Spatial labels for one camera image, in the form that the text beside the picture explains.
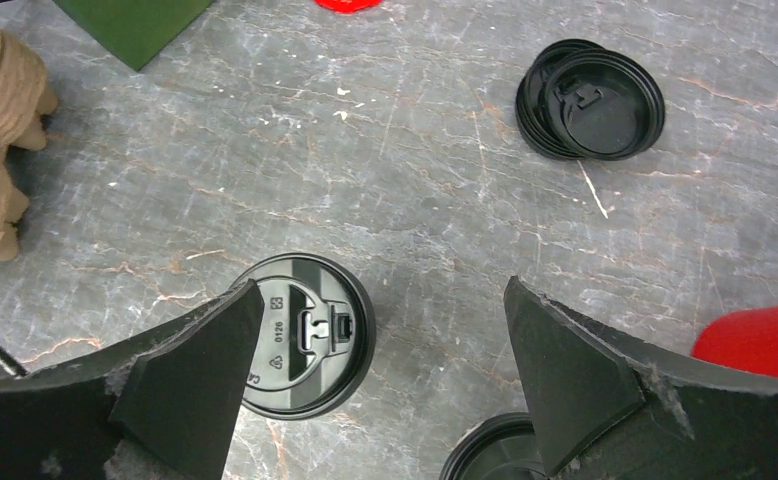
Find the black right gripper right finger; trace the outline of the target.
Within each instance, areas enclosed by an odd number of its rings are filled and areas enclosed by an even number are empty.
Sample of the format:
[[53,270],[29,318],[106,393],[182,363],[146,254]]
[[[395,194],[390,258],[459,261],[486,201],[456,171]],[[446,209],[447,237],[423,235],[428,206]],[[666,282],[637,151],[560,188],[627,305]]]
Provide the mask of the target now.
[[504,309],[552,479],[778,479],[778,378],[697,360],[512,277]]

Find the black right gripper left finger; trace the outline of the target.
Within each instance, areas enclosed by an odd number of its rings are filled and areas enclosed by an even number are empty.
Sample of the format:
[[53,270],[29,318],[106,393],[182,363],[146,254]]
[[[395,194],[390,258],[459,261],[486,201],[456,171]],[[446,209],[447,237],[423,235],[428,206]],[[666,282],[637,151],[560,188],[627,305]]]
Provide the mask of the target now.
[[0,479],[219,479],[264,302],[245,280],[96,352],[0,378]]

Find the black coffee cup lid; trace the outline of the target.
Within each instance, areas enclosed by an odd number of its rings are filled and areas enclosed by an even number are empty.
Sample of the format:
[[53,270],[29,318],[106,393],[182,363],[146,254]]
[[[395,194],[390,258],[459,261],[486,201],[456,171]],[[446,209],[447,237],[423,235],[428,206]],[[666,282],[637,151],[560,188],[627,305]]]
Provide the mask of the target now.
[[449,454],[439,479],[548,479],[530,415],[504,413],[468,429]]

